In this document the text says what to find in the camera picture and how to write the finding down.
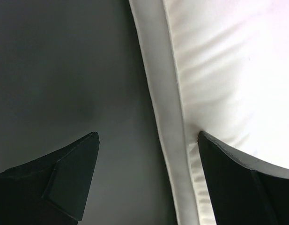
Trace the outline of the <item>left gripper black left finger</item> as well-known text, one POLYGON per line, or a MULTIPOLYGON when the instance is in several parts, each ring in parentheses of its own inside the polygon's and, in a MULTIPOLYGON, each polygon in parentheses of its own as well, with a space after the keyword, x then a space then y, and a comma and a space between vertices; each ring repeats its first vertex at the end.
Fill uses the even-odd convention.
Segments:
POLYGON ((99 152, 92 132, 0 173, 0 225, 76 225, 82 220, 99 152))

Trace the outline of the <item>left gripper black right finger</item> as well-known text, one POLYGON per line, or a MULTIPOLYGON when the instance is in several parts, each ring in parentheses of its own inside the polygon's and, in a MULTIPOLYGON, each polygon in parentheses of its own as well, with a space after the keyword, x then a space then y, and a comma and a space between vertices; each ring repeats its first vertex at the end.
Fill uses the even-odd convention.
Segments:
POLYGON ((199 133, 198 146, 218 225, 289 225, 289 169, 207 132, 199 133))

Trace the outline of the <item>cream white pillow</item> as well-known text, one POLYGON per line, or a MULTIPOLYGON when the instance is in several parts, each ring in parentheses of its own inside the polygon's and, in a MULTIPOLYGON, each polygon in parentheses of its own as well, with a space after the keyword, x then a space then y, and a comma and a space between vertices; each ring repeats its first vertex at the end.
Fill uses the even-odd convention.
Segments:
POLYGON ((289 169, 289 0, 132 0, 177 222, 214 225, 200 131, 289 169))

